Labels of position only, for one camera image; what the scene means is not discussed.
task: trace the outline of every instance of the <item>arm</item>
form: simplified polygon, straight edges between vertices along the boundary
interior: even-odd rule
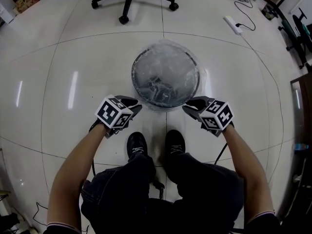
[[[273,212],[273,204],[265,172],[246,142],[232,125],[223,135],[229,145],[236,172],[245,180],[245,224],[259,213]]]
[[[48,223],[60,222],[81,230],[80,190],[105,134],[103,124],[95,126],[73,149],[61,166],[50,194]]]

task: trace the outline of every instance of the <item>shoelace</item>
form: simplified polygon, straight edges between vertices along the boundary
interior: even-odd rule
[[[171,146],[171,153],[174,152],[182,152],[182,146],[181,145],[172,145]]]
[[[140,153],[143,153],[144,150],[143,150],[143,147],[135,147],[135,148],[132,148],[132,153],[137,153],[137,152],[140,152]]]

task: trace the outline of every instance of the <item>clear plastic bag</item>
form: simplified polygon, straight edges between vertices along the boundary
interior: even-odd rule
[[[207,74],[190,50],[163,39],[142,50],[131,77],[141,102],[155,111],[169,111],[201,94]]]

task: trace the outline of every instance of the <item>power strip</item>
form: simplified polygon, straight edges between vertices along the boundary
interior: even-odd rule
[[[236,26],[236,22],[233,20],[232,17],[230,16],[226,16],[224,17],[224,20],[228,23],[228,25],[233,29],[233,31],[235,32],[235,34],[240,35],[243,33],[243,31],[241,30],[241,28]]]

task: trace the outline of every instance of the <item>black sneaker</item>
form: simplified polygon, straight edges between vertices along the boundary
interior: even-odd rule
[[[166,135],[166,154],[185,153],[185,141],[182,134],[177,130],[170,130]]]
[[[135,132],[131,134],[127,142],[127,154],[130,158],[135,153],[147,155],[147,144],[142,133]]]

